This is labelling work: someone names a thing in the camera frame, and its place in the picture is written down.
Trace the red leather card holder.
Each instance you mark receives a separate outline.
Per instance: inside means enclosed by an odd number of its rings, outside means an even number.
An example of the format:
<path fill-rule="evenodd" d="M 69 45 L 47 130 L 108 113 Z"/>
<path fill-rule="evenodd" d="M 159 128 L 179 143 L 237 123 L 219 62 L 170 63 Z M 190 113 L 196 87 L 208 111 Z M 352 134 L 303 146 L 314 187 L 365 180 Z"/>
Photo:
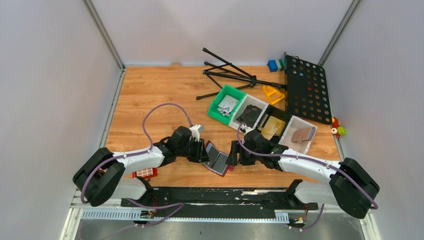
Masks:
<path fill-rule="evenodd" d="M 211 172 L 218 176 L 224 177 L 228 170 L 232 170 L 232 166 L 226 163 L 229 155 L 220 151 L 211 141 L 205 145 L 209 161 L 202 164 Z"/>

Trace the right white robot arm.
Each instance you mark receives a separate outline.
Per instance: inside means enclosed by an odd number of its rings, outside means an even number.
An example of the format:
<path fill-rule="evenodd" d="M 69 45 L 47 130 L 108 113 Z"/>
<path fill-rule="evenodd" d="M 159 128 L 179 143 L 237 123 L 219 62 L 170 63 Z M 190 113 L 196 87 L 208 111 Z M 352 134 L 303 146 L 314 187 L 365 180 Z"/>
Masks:
<path fill-rule="evenodd" d="M 334 161 L 309 156 L 274 143 L 244 124 L 237 129 L 236 137 L 227 164 L 250 166 L 260 162 L 268 169 L 297 173 L 316 181 L 302 180 L 285 195 L 286 204 L 292 209 L 321 203 L 338 206 L 346 214 L 364 219 L 369 210 L 379 208 L 375 199 L 380 186 L 353 158 Z"/>

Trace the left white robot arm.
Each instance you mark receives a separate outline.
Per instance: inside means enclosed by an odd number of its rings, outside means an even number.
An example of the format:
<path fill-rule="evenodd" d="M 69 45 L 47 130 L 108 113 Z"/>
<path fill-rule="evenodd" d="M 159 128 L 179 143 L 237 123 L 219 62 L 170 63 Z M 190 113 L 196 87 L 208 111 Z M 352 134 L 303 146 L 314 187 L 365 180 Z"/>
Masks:
<path fill-rule="evenodd" d="M 112 152 L 99 148 L 74 174 L 72 181 L 84 202 L 98 207 L 110 199 L 132 199 L 140 206 L 149 206 L 153 193 L 145 180 L 125 176 L 139 170 L 160 168 L 179 157 L 192 163 L 209 161 L 205 141 L 200 137 L 202 124 L 190 128 L 180 126 L 171 136 L 146 147 L 128 152 Z"/>

